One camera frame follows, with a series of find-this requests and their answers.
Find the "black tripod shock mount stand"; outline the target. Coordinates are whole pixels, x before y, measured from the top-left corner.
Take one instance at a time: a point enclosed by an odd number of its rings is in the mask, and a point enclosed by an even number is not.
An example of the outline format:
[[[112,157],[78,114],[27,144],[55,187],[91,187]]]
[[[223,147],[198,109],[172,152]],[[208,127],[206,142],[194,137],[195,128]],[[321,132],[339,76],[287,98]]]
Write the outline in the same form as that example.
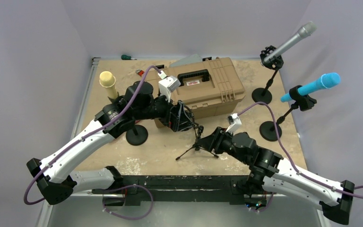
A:
[[[187,152],[189,152],[192,149],[194,149],[195,151],[199,151],[200,150],[200,146],[197,144],[197,142],[201,138],[201,135],[202,135],[202,133],[204,131],[204,126],[196,123],[196,121],[195,121],[195,115],[192,112],[192,110],[188,106],[184,106],[184,108],[187,109],[187,111],[188,111],[187,116],[192,121],[191,125],[192,125],[192,128],[194,129],[195,141],[194,141],[194,144],[189,149],[187,149],[184,153],[182,153],[180,156],[178,156],[175,159],[176,161],[178,161],[182,156],[184,156]]]

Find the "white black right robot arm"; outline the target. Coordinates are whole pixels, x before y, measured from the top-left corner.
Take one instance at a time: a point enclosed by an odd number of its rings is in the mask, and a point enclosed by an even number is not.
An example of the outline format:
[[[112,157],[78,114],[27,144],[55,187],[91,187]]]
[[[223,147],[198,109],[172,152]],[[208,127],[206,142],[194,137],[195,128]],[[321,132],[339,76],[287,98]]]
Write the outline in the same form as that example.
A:
[[[321,210],[329,220],[348,225],[352,182],[330,180],[293,165],[279,153],[259,146],[246,132],[231,134],[217,127],[212,134],[196,139],[194,146],[215,154],[227,153],[247,165],[248,195],[267,191],[297,198]]]

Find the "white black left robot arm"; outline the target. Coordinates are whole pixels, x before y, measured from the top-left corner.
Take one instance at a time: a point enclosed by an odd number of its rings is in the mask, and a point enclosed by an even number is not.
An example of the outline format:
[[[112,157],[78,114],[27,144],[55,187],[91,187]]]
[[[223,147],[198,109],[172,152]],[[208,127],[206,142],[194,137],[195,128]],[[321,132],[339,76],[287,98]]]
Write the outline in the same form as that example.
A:
[[[124,95],[106,105],[87,127],[54,154],[33,158],[27,167],[34,182],[49,204],[55,205],[80,191],[102,189],[117,193],[122,187],[122,175],[113,166],[87,172],[75,168],[100,147],[123,133],[131,135],[130,143],[140,145],[147,140],[147,130],[136,125],[138,120],[158,119],[172,131],[187,131],[194,126],[192,115],[185,112],[184,103],[173,104],[171,93],[180,81],[167,77],[160,80],[158,97],[153,97],[153,86],[136,81]]]

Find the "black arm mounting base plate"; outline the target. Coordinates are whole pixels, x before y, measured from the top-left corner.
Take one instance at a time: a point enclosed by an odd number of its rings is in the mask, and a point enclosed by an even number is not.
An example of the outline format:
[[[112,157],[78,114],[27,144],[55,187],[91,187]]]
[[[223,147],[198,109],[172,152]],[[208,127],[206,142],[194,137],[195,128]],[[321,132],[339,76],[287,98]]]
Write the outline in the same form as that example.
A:
[[[142,201],[227,202],[259,209],[271,194],[250,187],[246,175],[124,175],[109,189],[93,189],[105,197],[118,194],[127,206]]]

